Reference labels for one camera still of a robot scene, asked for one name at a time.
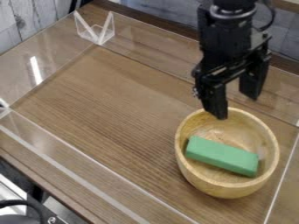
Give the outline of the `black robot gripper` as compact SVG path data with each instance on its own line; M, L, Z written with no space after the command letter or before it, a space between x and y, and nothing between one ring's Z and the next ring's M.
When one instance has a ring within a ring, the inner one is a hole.
M267 27L257 28L254 3L203 3L198 8L202 60L193 69L194 92L219 120L229 118L226 85L239 80L241 93L261 96L271 55Z

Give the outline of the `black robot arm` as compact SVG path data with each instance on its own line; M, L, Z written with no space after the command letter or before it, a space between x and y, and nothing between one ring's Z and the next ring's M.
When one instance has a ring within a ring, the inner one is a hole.
M239 92L255 100L267 79L271 35L253 24L258 1L273 7L269 0L203 0L198 8L202 59L191 71L193 91L221 120L229 118L227 84L239 80Z

